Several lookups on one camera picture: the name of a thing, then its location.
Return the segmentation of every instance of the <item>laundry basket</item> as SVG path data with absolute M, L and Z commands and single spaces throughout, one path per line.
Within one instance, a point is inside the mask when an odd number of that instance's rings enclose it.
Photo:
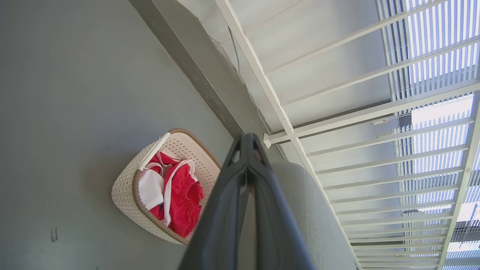
M 195 176 L 204 192 L 201 204 L 205 207 L 220 173 L 220 164 L 210 151 L 194 135 L 185 129 L 173 129 L 158 141 L 140 151 L 121 172 L 112 187 L 113 203 L 127 217 L 150 233 L 176 244 L 188 245 L 189 241 L 159 221 L 140 200 L 138 181 L 147 163 L 159 150 L 166 150 L 181 160 L 193 160 Z

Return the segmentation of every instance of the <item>basket rim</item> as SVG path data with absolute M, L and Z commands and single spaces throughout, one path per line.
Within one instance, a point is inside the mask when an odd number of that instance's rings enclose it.
M 212 152 L 210 152 L 210 150 L 208 150 L 207 147 L 205 147 L 205 145 L 195 135 L 193 135 L 190 131 L 188 131 L 186 129 L 183 129 L 183 128 L 175 128 L 175 129 L 170 130 L 169 133 L 170 134 L 183 133 L 183 134 L 187 135 L 188 137 L 190 137 L 210 157 L 210 159 L 215 163 L 215 165 L 218 167 L 218 169 L 219 170 L 222 169 L 222 167 L 220 166 L 220 163 L 215 158 L 215 156 L 212 154 Z M 135 205 L 140 210 L 140 212 L 142 212 L 153 224 L 155 224 L 159 229 L 161 229 L 163 232 L 165 232 L 168 236 L 177 240 L 181 244 L 188 245 L 190 243 L 190 241 L 181 237 L 176 232 L 172 231 L 162 221 L 157 219 L 143 204 L 142 200 L 140 199 L 140 192 L 139 192 L 139 188 L 138 188 L 138 183 L 140 181 L 141 174 L 142 174 L 142 170 L 137 169 L 135 171 L 135 174 L 133 175 L 133 180 L 132 180 L 132 194 L 133 194 L 133 200 L 135 201 Z

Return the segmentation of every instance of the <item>gray fabric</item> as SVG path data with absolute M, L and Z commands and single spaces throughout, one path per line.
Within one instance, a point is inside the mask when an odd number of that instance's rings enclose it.
M 314 179 L 298 164 L 273 163 L 272 168 L 317 269 L 356 269 L 348 243 Z

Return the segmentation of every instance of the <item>cable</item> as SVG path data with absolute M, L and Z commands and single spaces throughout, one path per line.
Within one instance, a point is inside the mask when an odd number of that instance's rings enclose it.
M 237 71 L 239 73 L 240 80 L 246 86 L 245 81 L 243 81 L 243 78 L 242 78 L 241 73 L 240 73 L 240 58 L 239 58 L 239 55 L 237 53 L 237 47 L 235 46 L 235 40 L 233 39 L 233 34 L 232 34 L 232 30 L 230 29 L 230 27 L 228 28 L 228 32 L 230 32 L 230 37 L 231 37 L 232 43 L 233 43 L 233 49 L 235 50 L 235 56 L 237 57 Z M 257 103 L 255 102 L 255 100 L 253 100 L 252 96 L 250 95 L 250 92 L 248 92 L 248 96 L 250 97 L 252 102 L 255 104 L 255 107 L 257 107 L 258 117 L 260 117 L 260 120 L 262 120 L 262 123 L 264 124 L 264 127 L 268 132 L 268 135 L 272 135 L 270 133 L 270 129 L 268 128 L 267 124 L 264 121 L 264 118 L 262 117 L 262 115 L 260 113 L 260 109 L 258 108 Z M 287 158 L 283 155 L 283 152 L 280 149 L 280 147 L 278 146 L 278 144 L 275 144 L 275 146 L 278 148 L 278 151 L 280 152 L 280 155 L 282 155 L 283 159 L 285 159 L 285 161 L 287 161 Z

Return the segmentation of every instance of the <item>perforated basket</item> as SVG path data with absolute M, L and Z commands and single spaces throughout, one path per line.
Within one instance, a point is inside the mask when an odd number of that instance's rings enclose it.
M 194 135 L 185 129 L 173 129 L 158 141 L 145 147 L 121 172 L 112 187 L 113 203 L 132 221 L 150 233 L 176 244 L 188 245 L 189 241 L 159 221 L 140 200 L 138 181 L 147 163 L 159 150 L 166 150 L 181 160 L 195 163 L 195 176 L 204 191 L 203 206 L 208 201 L 220 173 L 220 164 L 210 151 Z

